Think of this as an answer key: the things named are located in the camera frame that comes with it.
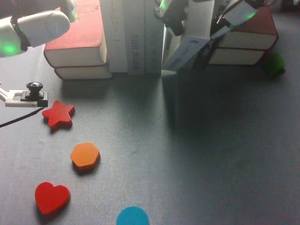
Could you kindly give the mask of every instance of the red heart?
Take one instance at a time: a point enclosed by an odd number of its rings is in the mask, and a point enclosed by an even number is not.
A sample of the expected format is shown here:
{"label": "red heart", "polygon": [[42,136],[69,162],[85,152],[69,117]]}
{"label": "red heart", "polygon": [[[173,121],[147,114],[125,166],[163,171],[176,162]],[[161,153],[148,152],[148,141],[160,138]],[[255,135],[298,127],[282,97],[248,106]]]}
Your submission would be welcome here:
{"label": "red heart", "polygon": [[43,182],[38,185],[35,198],[40,212],[49,217],[62,210],[69,203],[71,194],[65,186],[54,187],[49,182]]}

